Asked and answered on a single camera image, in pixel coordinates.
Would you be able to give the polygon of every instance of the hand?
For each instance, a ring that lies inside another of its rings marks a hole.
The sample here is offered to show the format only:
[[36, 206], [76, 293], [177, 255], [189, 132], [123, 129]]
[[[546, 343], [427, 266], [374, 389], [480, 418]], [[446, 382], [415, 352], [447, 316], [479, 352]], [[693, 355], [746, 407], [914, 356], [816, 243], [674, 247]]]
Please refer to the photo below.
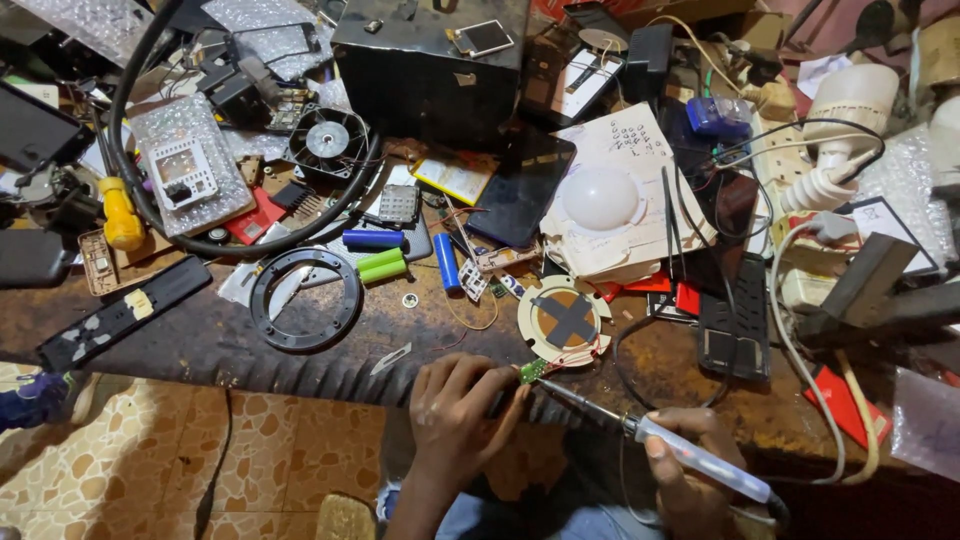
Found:
[[[665, 408], [647, 415], [667, 428], [689, 437], [711, 454], [746, 469], [746, 461], [733, 435], [708, 408]], [[657, 481], [657, 509], [674, 538], [720, 538], [728, 515], [729, 491], [713, 479], [684, 469], [662, 439], [647, 437], [644, 443], [650, 470]]]
[[516, 369], [497, 368], [493, 360], [468, 353], [420, 368], [410, 403], [417, 442], [411, 475], [453, 497], [466, 488], [507, 443], [520, 418], [529, 386], [517, 390], [495, 423], [483, 420], [496, 394], [515, 380]]

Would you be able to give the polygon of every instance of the black plastic ring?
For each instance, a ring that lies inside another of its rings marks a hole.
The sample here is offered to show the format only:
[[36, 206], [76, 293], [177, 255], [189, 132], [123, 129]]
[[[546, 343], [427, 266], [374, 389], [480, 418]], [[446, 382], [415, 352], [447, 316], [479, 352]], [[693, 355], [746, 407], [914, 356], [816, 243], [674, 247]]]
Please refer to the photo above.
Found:
[[[297, 266], [310, 263], [333, 270], [344, 280], [344, 302], [333, 314], [333, 322], [317, 333], [291, 335], [280, 331], [270, 320], [270, 298], [274, 285]], [[360, 280], [353, 267], [338, 255], [319, 248], [298, 248], [279, 255], [257, 276], [250, 297], [250, 315], [256, 331], [278, 349], [284, 351], [310, 351], [336, 339], [347, 331], [350, 323], [360, 312]]]

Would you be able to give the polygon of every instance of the blue battery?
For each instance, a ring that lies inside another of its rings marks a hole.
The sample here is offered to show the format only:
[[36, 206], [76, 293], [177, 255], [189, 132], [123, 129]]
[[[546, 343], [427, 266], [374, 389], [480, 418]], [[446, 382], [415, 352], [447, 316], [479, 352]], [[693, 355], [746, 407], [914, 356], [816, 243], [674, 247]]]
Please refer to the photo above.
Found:
[[348, 248], [399, 248], [403, 247], [402, 231], [344, 231], [344, 245]]
[[460, 288], [460, 278], [457, 276], [457, 258], [453, 255], [453, 246], [450, 244], [448, 233], [437, 233], [433, 236], [433, 251], [437, 254], [440, 264], [440, 277], [444, 280], [444, 290], [450, 292]]

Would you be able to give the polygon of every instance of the wooden table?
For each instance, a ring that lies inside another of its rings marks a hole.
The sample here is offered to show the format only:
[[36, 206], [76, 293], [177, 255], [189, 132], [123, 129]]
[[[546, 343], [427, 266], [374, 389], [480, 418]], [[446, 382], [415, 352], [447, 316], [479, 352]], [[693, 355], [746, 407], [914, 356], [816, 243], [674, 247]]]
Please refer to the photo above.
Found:
[[[435, 214], [428, 213], [427, 221]], [[154, 266], [169, 264], [181, 254], [159, 258]], [[410, 277], [377, 283], [365, 291], [362, 312], [353, 329], [326, 350], [310, 355], [291, 355], [272, 348], [254, 331], [249, 311], [217, 296], [219, 283], [231, 265], [209, 266], [214, 283], [163, 313], [106, 353], [89, 362], [87, 369], [198, 385], [230, 386], [255, 392], [327, 398], [377, 405], [405, 405], [417, 370], [425, 363], [453, 351], [485, 355], [504, 364], [522, 364], [534, 358], [516, 327], [517, 300], [498, 301], [499, 316], [485, 331], [467, 331], [450, 315], [444, 302], [435, 258], [410, 265]], [[515, 271], [523, 272], [522, 264]], [[532, 276], [521, 277], [531, 282]], [[404, 294], [420, 297], [418, 306], [401, 304]], [[286, 331], [316, 331], [324, 312], [339, 305], [342, 286], [324, 285], [302, 291], [283, 310], [277, 324]], [[480, 307], [467, 300], [453, 301], [462, 318], [482, 326], [493, 317], [492, 296]], [[90, 296], [82, 275], [47, 290], [0, 291], [0, 360], [36, 364], [34, 348], [48, 336], [95, 309], [100, 301]], [[611, 305], [613, 325], [605, 333], [615, 335], [629, 323], [624, 312], [635, 318], [645, 313], [640, 295], [623, 295]], [[408, 341], [413, 352], [391, 370], [370, 377], [373, 365]], [[870, 358], [873, 365], [881, 350], [849, 351], [854, 362]], [[559, 372], [554, 380], [568, 384], [610, 410], [642, 412], [624, 390], [613, 370], [611, 353], [592, 367]], [[641, 394], [659, 406], [696, 406], [716, 388], [697, 367], [695, 330], [669, 322], [656, 322], [626, 339], [622, 363]], [[835, 445], [817, 410], [800, 395], [800, 383], [778, 349], [772, 351], [771, 383], [736, 383], [715, 410], [730, 425], [748, 449], [764, 453], [831, 459]], [[889, 374], [857, 369], [868, 397], [889, 412], [892, 383]], [[582, 417], [564, 403], [538, 390], [529, 409], [531, 422], [577, 426]], [[848, 456], [863, 460], [865, 453], [848, 439]], [[884, 458], [884, 463], [894, 461]]]

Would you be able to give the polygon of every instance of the cooling fan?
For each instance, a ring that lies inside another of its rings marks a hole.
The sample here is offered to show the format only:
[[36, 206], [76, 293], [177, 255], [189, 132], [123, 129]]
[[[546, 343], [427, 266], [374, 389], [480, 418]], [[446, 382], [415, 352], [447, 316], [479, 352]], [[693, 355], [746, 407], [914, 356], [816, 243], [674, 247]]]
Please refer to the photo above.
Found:
[[294, 163], [294, 174], [308, 180], [347, 180], [367, 151], [368, 127], [348, 110], [316, 104], [303, 108], [283, 159]]

